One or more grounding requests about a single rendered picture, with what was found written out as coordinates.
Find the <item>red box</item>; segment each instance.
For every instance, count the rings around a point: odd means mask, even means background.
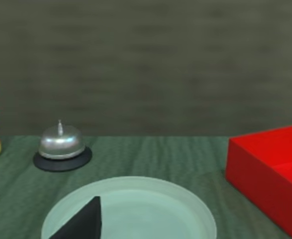
[[[230,138],[225,177],[292,237],[292,126]]]

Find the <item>plate rim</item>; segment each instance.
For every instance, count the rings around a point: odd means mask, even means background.
[[[77,193],[81,192],[81,191],[85,191],[87,188],[90,188],[92,185],[94,186],[98,186],[100,184],[110,184],[112,181],[116,181],[116,183],[118,183],[118,181],[124,181],[124,180],[143,180],[143,181],[152,181],[152,182],[157,182],[157,183],[161,183],[161,184],[166,184],[169,185],[170,187],[175,188],[178,191],[184,192],[185,194],[188,194],[188,196],[190,196],[191,198],[195,199],[198,203],[201,204],[201,206],[205,209],[205,211],[209,214],[210,219],[211,219],[211,223],[213,223],[213,234],[214,237],[213,239],[217,239],[217,225],[216,225],[216,221],[214,218],[213,213],[211,212],[211,210],[209,209],[209,207],[205,204],[205,202],[199,198],[195,193],[193,193],[192,191],[176,184],[173,183],[171,181],[167,181],[164,179],[160,179],[160,178],[154,178],[154,177],[147,177],[147,176],[117,176],[117,177],[110,177],[110,178],[105,178],[105,179],[101,179],[98,181],[94,181],[91,182],[89,184],[83,185],[77,189],[75,189],[74,191],[66,194],[63,198],[61,198],[57,203],[54,204],[54,206],[51,208],[51,210],[49,211],[49,213],[46,215],[44,222],[42,224],[42,228],[41,228],[41,239],[44,239],[44,228],[46,228],[46,225],[48,224],[48,220],[50,217],[52,217],[54,211],[57,210],[57,208],[59,207],[60,204],[63,204],[63,202],[68,201],[69,198],[73,197],[73,195],[76,195]]]

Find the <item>green tablecloth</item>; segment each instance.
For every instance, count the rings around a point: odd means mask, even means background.
[[[227,137],[87,137],[94,157],[72,172],[40,171],[32,163],[39,137],[3,139],[0,155],[0,239],[40,239],[43,221],[77,188],[115,176],[171,181],[211,209],[218,239],[288,239],[224,179]]]

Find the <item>black object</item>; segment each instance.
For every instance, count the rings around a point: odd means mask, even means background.
[[[48,159],[41,156],[38,152],[33,157],[33,163],[34,165],[44,171],[49,172],[66,172],[71,171],[80,167],[83,167],[85,164],[87,164],[93,156],[92,150],[88,147],[85,148],[85,150],[69,159]]]
[[[50,239],[100,239],[100,197],[94,197]]]

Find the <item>bell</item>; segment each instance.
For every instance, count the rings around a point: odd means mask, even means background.
[[[44,171],[62,172],[84,166],[92,158],[82,134],[73,126],[58,125],[44,131],[34,165]]]

